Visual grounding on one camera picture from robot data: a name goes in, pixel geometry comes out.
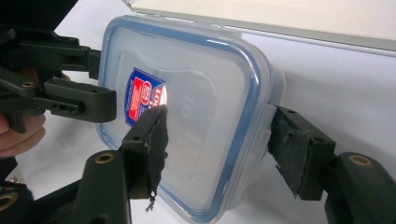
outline sticker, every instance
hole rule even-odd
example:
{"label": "sticker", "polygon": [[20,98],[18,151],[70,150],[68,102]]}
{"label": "sticker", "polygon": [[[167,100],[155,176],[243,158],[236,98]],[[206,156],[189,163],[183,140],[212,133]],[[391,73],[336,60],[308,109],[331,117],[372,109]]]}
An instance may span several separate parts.
{"label": "sticker", "polygon": [[134,68],[125,92],[125,122],[133,126],[148,109],[166,105],[165,81]]}

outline transparent container lid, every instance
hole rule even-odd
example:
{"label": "transparent container lid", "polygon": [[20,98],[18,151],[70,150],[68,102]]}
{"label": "transparent container lid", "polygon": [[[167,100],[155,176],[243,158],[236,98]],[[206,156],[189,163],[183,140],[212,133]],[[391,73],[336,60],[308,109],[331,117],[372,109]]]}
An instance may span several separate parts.
{"label": "transparent container lid", "polygon": [[98,124],[98,132],[109,147],[119,148],[133,125],[132,85],[145,92],[138,95],[135,115],[148,98],[154,101],[154,93],[145,95],[148,85],[151,91],[165,86],[160,98],[168,107],[169,156],[159,192],[188,221],[210,222],[229,206],[262,128],[273,86],[270,70],[259,50],[219,27],[116,18],[104,36],[99,85],[117,91],[118,116]]}

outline white background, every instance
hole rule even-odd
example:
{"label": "white background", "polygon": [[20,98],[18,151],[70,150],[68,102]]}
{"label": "white background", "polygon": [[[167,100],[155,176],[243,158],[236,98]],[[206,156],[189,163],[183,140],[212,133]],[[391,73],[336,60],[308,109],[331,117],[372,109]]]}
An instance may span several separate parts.
{"label": "white background", "polygon": [[136,11],[271,24],[328,33],[396,39],[393,0],[131,0]]}
{"label": "white background", "polygon": [[[130,13],[121,1],[80,0],[57,33],[100,49],[107,24]],[[367,154],[396,177],[396,58],[268,36],[245,35],[245,39],[285,71],[283,106],[298,111],[333,138],[337,153]],[[77,82],[96,83],[84,73],[66,74]],[[85,160],[106,149],[94,124],[47,114],[45,127],[47,134],[40,144],[17,158],[37,198],[81,178]],[[294,200],[275,165],[267,155],[262,175],[219,223],[326,223],[324,201]],[[147,205],[147,201],[131,201],[134,223],[184,222],[161,199],[153,212],[144,211]]]}

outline screw hole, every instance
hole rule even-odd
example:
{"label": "screw hole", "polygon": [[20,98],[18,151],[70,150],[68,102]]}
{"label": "screw hole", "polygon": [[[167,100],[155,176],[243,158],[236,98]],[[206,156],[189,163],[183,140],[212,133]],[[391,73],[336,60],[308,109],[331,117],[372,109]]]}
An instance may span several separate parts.
{"label": "screw hole", "polygon": [[349,156],[349,159],[352,162],[354,162],[354,163],[356,163],[358,165],[361,165],[361,166],[371,166],[371,165],[373,165],[372,161],[370,161],[369,159],[367,159],[367,158],[365,158],[363,156],[352,155],[352,156]]}
{"label": "screw hole", "polygon": [[322,142],[325,141],[325,140],[324,140],[323,138],[321,138],[321,137],[314,137],[314,140],[317,141],[317,142],[320,142],[320,143],[322,143]]}
{"label": "screw hole", "polygon": [[99,164],[108,163],[114,160],[113,153],[104,153],[95,158],[95,162]]}
{"label": "screw hole", "polygon": [[69,111],[69,107],[67,105],[60,105],[59,109],[62,110],[63,112],[68,112]]}
{"label": "screw hole", "polygon": [[8,193],[0,196],[0,212],[8,209],[18,199],[17,193]]}
{"label": "screw hole", "polygon": [[31,87],[33,87],[34,85],[35,85],[34,82],[24,82],[24,83],[22,84],[22,86],[23,86],[24,88],[31,88]]}

